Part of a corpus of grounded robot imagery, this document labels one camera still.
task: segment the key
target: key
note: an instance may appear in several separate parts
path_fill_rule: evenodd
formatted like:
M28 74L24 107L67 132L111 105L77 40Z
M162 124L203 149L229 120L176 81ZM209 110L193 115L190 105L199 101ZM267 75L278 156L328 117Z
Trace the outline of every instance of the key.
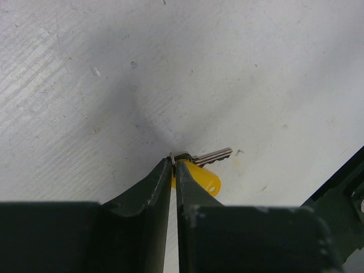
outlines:
M228 158L232 153L233 153L233 150L231 148L222 149L222 150L212 152L210 154L203 155L203 156L198 156L195 158L193 158L188 153L184 153L184 154L180 154L180 155L174 157L173 161L185 159L202 168L206 164L212 164L215 161L224 160L224 159Z

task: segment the key blade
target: key blade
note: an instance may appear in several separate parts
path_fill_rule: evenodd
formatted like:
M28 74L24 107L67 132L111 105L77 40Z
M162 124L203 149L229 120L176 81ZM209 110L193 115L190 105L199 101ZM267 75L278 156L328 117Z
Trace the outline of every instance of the key blade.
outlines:
M217 160L224 160L228 158L232 153L233 150L231 148L226 148L223 150L212 152L211 154L199 156L198 158L193 159L192 162L197 166L203 167L204 165L214 163Z

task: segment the yellow keychain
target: yellow keychain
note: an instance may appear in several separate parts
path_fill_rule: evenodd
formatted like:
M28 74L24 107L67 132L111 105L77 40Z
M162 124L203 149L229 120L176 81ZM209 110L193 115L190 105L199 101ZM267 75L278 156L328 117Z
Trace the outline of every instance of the yellow keychain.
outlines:
M186 164L191 176L201 187L212 196L218 194L221 189L221 180L217 175L214 175L206 169L202 169L188 160L182 159L181 161ZM176 188L176 178L174 176L172 177L172 187Z

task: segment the table surface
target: table surface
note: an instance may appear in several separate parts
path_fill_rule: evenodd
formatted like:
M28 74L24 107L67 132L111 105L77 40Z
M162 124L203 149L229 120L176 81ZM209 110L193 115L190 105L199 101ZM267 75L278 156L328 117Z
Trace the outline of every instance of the table surface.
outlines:
M364 3L0 1L0 200L105 202L170 151L300 205L364 144ZM166 272L177 270L172 193Z

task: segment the scratched white surface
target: scratched white surface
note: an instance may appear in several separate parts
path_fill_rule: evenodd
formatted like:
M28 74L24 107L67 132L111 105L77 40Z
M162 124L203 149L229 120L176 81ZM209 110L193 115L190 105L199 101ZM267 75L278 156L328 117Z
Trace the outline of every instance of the scratched white surface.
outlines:
M170 151L230 146L221 202L300 205L364 144L362 0L0 9L1 200L105 202Z

